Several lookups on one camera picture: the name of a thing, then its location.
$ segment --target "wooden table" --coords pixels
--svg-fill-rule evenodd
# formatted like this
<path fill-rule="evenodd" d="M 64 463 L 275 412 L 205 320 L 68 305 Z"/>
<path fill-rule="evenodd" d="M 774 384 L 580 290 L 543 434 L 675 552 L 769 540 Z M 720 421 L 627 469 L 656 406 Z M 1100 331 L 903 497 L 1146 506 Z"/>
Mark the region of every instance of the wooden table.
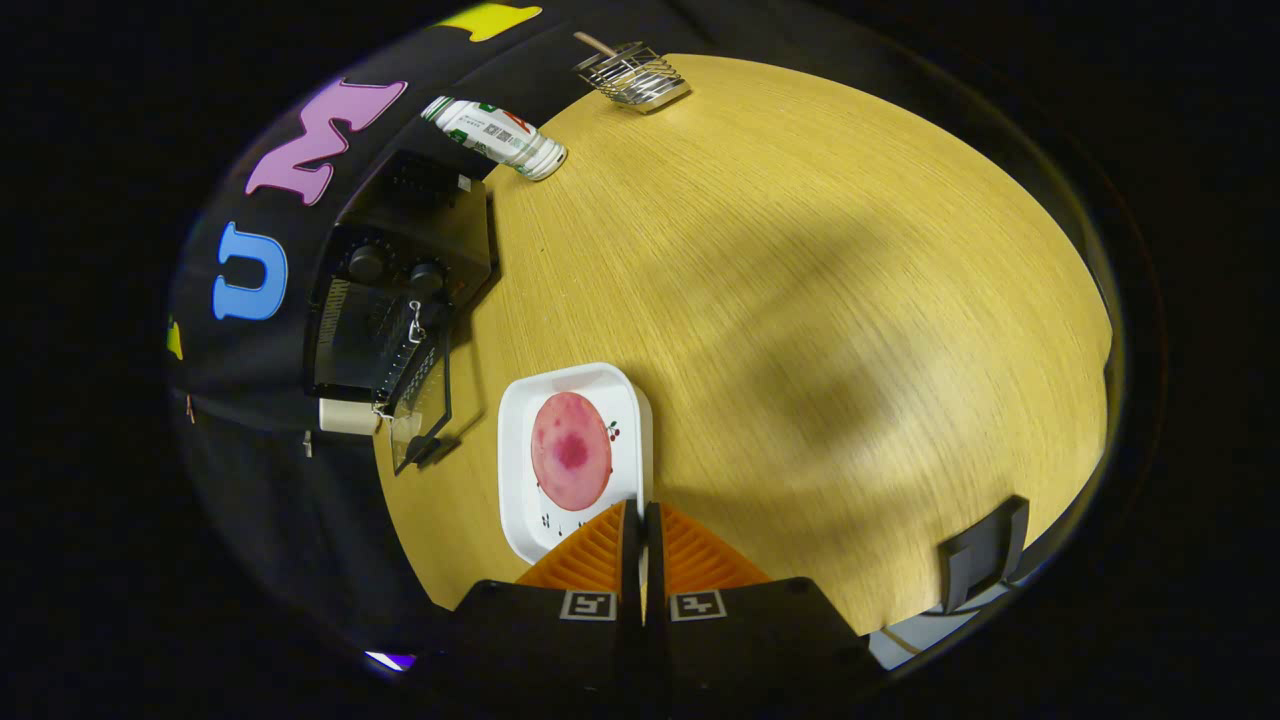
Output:
<path fill-rule="evenodd" d="M 771 65 L 671 55 L 694 92 L 637 115 L 591 94 L 499 167 L 502 277 L 460 328 L 462 446 L 390 471 L 433 600 L 527 565 L 498 520 L 495 416 L 522 377 L 602 360 L 654 411 L 655 495 L 859 633 L 940 602 L 937 544 L 1011 493 L 1027 542 L 1079 492 L 1111 328 L 1083 261 L 1009 176 L 936 126 Z"/>

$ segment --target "pink food item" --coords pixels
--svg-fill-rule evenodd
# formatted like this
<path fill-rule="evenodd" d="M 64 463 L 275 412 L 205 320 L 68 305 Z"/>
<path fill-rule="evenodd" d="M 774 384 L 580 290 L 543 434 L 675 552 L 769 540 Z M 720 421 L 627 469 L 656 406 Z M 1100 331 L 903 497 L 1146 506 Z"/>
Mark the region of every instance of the pink food item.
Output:
<path fill-rule="evenodd" d="M 585 510 L 604 493 L 613 451 L 604 420 L 576 392 L 547 398 L 534 419 L 534 474 L 543 492 L 564 510 Z"/>

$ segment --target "white plate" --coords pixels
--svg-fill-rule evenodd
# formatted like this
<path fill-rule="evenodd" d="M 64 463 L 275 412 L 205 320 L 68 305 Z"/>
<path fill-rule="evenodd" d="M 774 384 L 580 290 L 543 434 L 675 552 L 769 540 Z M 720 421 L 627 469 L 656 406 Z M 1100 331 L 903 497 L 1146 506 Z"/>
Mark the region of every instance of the white plate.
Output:
<path fill-rule="evenodd" d="M 534 475 L 534 418 L 558 392 L 589 400 L 605 427 L 618 430 L 611 443 L 613 473 L 604 492 L 586 510 L 564 510 L 547 497 Z M 502 532 L 516 555 L 534 564 L 573 530 L 612 505 L 653 497 L 653 410 L 649 398 L 622 370 L 591 363 L 511 383 L 498 406 L 498 511 Z"/>

